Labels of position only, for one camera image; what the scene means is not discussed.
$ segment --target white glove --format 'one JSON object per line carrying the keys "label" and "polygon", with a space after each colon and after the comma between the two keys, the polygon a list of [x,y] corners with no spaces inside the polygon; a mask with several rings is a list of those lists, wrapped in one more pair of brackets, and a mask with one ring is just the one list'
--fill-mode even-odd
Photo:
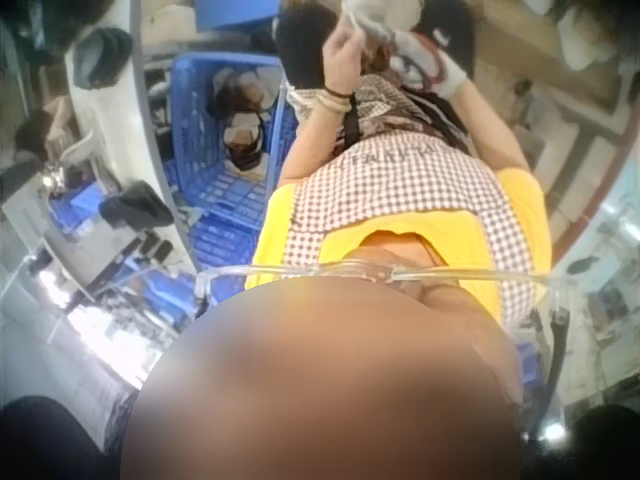
{"label": "white glove", "polygon": [[440,49],[429,50],[418,40],[416,34],[396,32],[394,40],[396,56],[391,59],[390,65],[408,87],[423,89],[425,74],[430,80],[443,75],[442,81],[435,83],[431,91],[449,100],[467,79],[466,72],[449,55]]}

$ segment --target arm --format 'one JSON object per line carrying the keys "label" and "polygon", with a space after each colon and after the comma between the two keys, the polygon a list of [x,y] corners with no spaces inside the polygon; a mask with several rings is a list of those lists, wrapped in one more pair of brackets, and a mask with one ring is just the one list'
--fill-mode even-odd
{"label": "arm", "polygon": [[467,78],[466,72],[442,50],[426,48],[419,37],[415,33],[396,32],[396,48],[426,75],[434,72],[441,62],[444,78],[432,86],[432,91],[451,103],[469,130],[480,159],[494,171],[514,167],[529,171],[515,135]]}
{"label": "arm", "polygon": [[330,159],[344,115],[316,105],[287,156],[278,187],[310,176]]}
{"label": "arm", "polygon": [[[348,97],[357,88],[365,40],[364,32],[354,31],[348,20],[340,19],[322,49],[328,89]],[[343,113],[316,104],[284,162],[279,187],[304,180],[329,161],[343,120]]]}
{"label": "arm", "polygon": [[480,160],[494,171],[505,168],[530,171],[515,135],[489,106],[473,82],[465,80],[450,101],[469,130]]}

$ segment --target light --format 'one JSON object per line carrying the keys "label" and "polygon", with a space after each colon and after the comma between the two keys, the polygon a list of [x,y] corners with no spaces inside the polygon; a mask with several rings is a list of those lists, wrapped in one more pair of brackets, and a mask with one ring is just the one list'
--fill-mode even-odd
{"label": "light", "polygon": [[54,273],[43,270],[38,274],[38,278],[42,285],[44,285],[47,295],[53,303],[55,303],[60,308],[66,308],[71,301],[71,295],[61,290],[60,287],[56,284],[56,276]]}
{"label": "light", "polygon": [[544,429],[543,438],[551,443],[559,442],[567,436],[567,431],[559,423],[552,423]]}
{"label": "light", "polygon": [[134,388],[140,390],[148,376],[143,363],[149,357],[149,341],[118,331],[110,340],[105,335],[113,317],[95,307],[78,307],[68,315],[83,343]]}
{"label": "light", "polygon": [[56,276],[49,270],[43,270],[38,274],[38,278],[45,287],[51,287],[56,284]]}
{"label": "light", "polygon": [[640,242],[640,227],[629,222],[624,222],[623,226],[629,235],[631,235],[636,241]]}

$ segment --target hair tie on wrist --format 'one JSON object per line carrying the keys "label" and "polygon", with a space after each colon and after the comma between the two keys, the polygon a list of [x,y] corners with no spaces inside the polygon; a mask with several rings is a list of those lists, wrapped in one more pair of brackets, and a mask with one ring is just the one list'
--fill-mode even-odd
{"label": "hair tie on wrist", "polygon": [[349,95],[345,95],[343,93],[338,93],[335,90],[331,90],[329,87],[324,87],[325,92],[327,92],[329,95],[337,97],[337,98],[342,98],[342,99],[347,99],[347,98],[351,98],[351,94]]}

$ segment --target shelf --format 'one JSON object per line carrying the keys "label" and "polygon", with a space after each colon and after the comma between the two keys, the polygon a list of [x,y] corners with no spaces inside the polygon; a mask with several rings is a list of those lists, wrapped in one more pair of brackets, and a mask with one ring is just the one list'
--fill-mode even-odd
{"label": "shelf", "polygon": [[[133,51],[116,85],[83,90],[73,85],[74,49],[69,50],[65,58],[69,91],[80,130],[83,135],[90,130],[97,135],[97,156],[123,186],[144,180],[159,195],[176,219],[175,225],[156,229],[162,239],[174,246],[166,264],[195,273],[197,264],[189,253],[187,230],[179,220],[153,133],[140,44],[140,2],[114,0],[96,27],[117,27],[129,32]],[[87,28],[81,38],[94,28]]]}

